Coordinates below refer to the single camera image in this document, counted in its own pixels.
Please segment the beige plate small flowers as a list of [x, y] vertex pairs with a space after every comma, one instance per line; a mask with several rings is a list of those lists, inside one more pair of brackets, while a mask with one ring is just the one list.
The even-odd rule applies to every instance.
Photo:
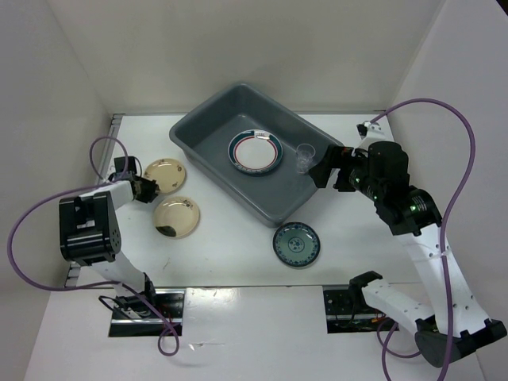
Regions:
[[143, 177], [155, 180], [161, 194], [170, 194], [184, 184], [186, 174], [186, 168], [178, 160], [164, 158], [149, 164], [144, 170]]

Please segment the clear faceted drinking glass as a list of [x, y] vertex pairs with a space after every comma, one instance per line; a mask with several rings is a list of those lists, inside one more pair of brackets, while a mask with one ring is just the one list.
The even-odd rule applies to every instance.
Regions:
[[300, 175], [306, 174], [312, 166], [316, 150], [312, 144], [300, 144], [295, 151], [296, 171]]

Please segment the beige plate dark leaf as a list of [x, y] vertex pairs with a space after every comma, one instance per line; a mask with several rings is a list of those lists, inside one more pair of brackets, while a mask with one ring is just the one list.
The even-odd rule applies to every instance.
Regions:
[[165, 198], [154, 210], [153, 225], [162, 235], [180, 239], [193, 233], [200, 220], [197, 202], [184, 196]]

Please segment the white plate green red rim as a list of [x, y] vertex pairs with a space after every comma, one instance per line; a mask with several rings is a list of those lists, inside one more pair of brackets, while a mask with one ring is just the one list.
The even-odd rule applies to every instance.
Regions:
[[238, 171], [246, 175], [263, 175], [280, 164], [283, 145], [268, 131], [245, 130], [229, 142], [228, 157]]

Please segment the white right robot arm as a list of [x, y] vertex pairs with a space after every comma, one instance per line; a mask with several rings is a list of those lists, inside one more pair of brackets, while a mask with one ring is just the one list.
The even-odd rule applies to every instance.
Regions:
[[315, 185], [358, 191], [371, 199], [417, 269], [429, 305], [394, 291], [383, 277], [368, 271], [349, 282], [348, 303], [357, 312], [385, 313], [413, 335], [428, 363], [441, 368], [506, 337], [504, 324], [490, 318], [475, 300], [447, 240], [441, 238], [440, 212], [428, 192], [410, 185], [409, 157], [402, 147], [378, 141], [367, 149], [331, 144], [310, 169]]

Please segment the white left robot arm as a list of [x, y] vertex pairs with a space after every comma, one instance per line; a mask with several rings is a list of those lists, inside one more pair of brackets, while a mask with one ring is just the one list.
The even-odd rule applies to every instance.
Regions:
[[116, 210], [132, 201], [150, 203], [160, 189], [137, 175], [59, 201], [60, 251], [68, 262], [90, 267], [116, 291], [115, 304], [129, 318], [153, 318], [159, 305], [152, 281], [121, 250]]

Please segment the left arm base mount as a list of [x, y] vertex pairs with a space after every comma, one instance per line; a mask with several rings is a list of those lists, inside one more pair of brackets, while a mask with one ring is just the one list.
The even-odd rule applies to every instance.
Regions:
[[135, 296], [110, 297], [99, 295], [98, 300], [111, 312], [109, 337], [156, 337], [165, 329], [162, 316], [180, 336], [183, 330], [185, 290], [156, 289], [154, 308], [148, 308]]

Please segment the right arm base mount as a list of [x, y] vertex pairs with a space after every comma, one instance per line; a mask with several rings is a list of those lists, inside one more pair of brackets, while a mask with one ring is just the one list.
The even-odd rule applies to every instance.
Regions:
[[387, 316], [371, 307], [356, 307], [346, 286], [322, 290], [328, 334], [370, 333], [387, 321]]

